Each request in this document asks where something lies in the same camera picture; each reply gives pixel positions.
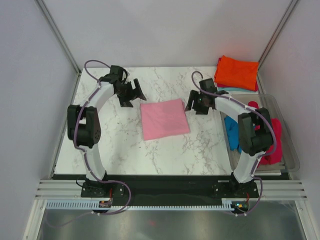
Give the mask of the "pink t shirt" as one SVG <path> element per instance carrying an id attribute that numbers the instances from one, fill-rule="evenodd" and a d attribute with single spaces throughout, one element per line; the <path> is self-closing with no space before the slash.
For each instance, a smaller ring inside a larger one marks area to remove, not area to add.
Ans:
<path id="1" fill-rule="evenodd" d="M 140 105 L 143 139 L 156 140 L 188 134 L 190 127 L 182 99 Z"/>

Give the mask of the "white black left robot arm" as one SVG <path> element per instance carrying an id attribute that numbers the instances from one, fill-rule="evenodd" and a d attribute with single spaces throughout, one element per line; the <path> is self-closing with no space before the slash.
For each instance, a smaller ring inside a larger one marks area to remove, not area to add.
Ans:
<path id="1" fill-rule="evenodd" d="M 102 136 L 99 111 L 114 95 L 122 108 L 132 108 L 131 101 L 146 100 L 139 80 L 126 82 L 121 73 L 109 73 L 97 81 L 92 93 L 82 104 L 67 108 L 67 136 L 83 155 L 86 175 L 81 188 L 83 198 L 103 198 L 110 195 L 115 181 L 110 180 L 103 166 L 98 143 Z"/>

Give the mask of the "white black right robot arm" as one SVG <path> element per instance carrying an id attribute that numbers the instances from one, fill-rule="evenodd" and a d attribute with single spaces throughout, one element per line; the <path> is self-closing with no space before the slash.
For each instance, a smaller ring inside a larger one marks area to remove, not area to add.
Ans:
<path id="1" fill-rule="evenodd" d="M 185 111 L 206 115 L 209 108 L 231 117 L 238 124 L 238 141 L 242 150 L 238 164 L 227 182 L 214 187 L 214 193 L 227 198 L 244 198 L 246 193 L 257 197 L 255 172 L 267 150 L 277 146 L 269 111 L 254 108 L 236 100 L 226 91 L 215 93 L 191 90 Z"/>

